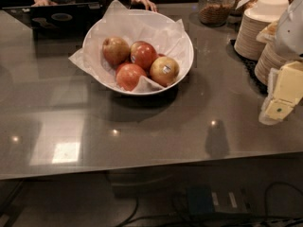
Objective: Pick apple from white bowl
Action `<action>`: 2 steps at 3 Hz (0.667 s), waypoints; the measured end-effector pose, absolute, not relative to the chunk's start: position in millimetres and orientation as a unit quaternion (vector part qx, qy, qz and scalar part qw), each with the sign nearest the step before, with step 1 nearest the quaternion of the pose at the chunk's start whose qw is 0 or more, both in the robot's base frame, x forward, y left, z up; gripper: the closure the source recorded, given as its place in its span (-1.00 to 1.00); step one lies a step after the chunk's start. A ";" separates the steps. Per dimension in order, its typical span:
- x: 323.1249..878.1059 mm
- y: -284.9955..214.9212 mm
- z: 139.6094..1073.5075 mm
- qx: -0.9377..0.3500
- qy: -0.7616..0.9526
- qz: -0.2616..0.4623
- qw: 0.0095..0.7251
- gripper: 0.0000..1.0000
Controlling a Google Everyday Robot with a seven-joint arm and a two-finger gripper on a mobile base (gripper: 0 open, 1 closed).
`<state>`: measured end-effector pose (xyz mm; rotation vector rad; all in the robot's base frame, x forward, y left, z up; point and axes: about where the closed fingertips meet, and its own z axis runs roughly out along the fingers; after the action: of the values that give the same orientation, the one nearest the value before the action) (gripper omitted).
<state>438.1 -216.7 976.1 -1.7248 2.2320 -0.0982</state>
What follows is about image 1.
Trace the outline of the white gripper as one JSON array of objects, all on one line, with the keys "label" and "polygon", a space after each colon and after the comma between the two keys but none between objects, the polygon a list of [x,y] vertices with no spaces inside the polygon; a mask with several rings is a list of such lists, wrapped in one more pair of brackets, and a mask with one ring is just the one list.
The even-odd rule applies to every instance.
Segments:
[{"label": "white gripper", "polygon": [[274,46],[278,55],[295,61],[270,70],[267,97],[258,116],[268,126],[283,121],[303,98],[303,0],[294,0],[281,15]]}]

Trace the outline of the person's left hand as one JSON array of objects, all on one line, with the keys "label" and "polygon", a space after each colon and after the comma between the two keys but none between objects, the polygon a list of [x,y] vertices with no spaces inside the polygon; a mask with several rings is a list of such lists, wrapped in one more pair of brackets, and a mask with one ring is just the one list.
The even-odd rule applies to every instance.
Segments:
[{"label": "person's left hand", "polygon": [[157,12],[157,6],[151,0],[131,0],[131,7],[133,9],[145,9]]}]

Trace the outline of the person's right hand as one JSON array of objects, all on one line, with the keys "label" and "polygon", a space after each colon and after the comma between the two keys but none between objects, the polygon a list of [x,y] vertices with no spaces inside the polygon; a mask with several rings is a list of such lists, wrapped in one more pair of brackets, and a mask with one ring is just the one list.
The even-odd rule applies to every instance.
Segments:
[{"label": "person's right hand", "polygon": [[51,0],[37,0],[32,6],[33,7],[44,7],[44,6],[55,6],[57,3]]}]

